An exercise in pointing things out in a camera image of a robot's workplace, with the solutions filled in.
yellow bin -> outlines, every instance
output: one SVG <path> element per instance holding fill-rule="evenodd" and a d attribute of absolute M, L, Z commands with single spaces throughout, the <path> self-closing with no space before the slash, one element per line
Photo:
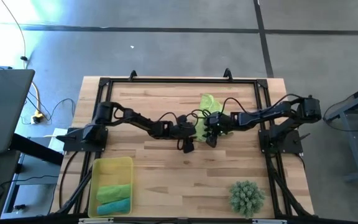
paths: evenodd
<path fill-rule="evenodd" d="M 133 182 L 134 182 L 134 163 L 131 157 L 96 159 L 93 162 L 91 192 L 89 195 L 88 216 L 90 218 L 113 217 L 116 215 L 127 215 L 132 211 L 133 203 Z M 131 209 L 128 213 L 110 213 L 108 215 L 98 215 L 97 207 L 102 205 L 97 199 L 96 194 L 102 186 L 131 185 Z"/>

wooden tabletop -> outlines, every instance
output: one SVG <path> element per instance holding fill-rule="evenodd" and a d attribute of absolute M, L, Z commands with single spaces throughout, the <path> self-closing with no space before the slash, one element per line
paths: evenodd
<path fill-rule="evenodd" d="M 99 78 L 84 77 L 73 127 L 83 127 L 91 122 Z M 286 94 L 284 81 L 281 78 L 267 80 L 271 102 L 274 103 Z M 256 109 L 254 87 L 249 84 L 115 83 L 111 101 L 156 120 L 167 111 L 181 115 L 197 109 L 204 93 L 212 94 L 221 103 L 227 97 L 234 97 L 246 110 Z M 226 112 L 240 110 L 234 101 L 226 103 Z M 164 119 L 173 120 L 170 116 Z M 219 138 L 216 148 L 196 142 L 195 150 L 189 154 L 178 151 L 176 141 L 153 139 L 130 124 L 108 128 L 108 143 L 102 157 L 130 156 L 134 160 L 134 204 L 128 216 L 240 218 L 231 211 L 228 188 L 236 181 L 249 180 L 256 182 L 267 196 L 261 212 L 255 217 L 273 217 L 266 163 L 257 135 L 259 126 Z M 58 184 L 70 156 L 66 155 L 63 160 Z M 289 154 L 282 156 L 288 188 L 302 206 L 313 213 L 300 159 Z M 68 168 L 62 188 L 63 203 L 78 185 L 83 158 L 84 153 L 79 152 Z M 51 212 L 58 210 L 59 187 L 55 191 Z M 87 196 L 88 188 L 84 191 L 81 211 L 85 208 Z M 278 199 L 284 211 L 279 190 Z"/>

concrete floor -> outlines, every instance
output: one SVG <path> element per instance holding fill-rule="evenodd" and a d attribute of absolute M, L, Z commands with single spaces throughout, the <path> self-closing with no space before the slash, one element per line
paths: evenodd
<path fill-rule="evenodd" d="M 6 0 L 23 24 L 118 27 L 213 27 L 257 29 L 251 0 Z M 266 29 L 358 30 L 358 0 L 260 0 Z M 12 22 L 0 3 L 0 23 Z M 85 75 L 267 77 L 258 34 L 25 31 L 29 68 L 36 71 L 43 104 L 78 98 Z M 274 77 L 287 92 L 312 94 L 322 110 L 358 90 L 358 36 L 267 35 Z M 0 65 L 22 66 L 22 41 L 14 27 L 0 27 Z M 17 126 L 24 136 L 51 134 L 71 124 L 71 105 L 60 105 L 53 124 Z M 34 113 L 22 112 L 25 122 Z M 306 175 L 314 210 L 324 218 L 358 221 L 358 183 L 344 133 L 323 122 L 301 127 Z"/>

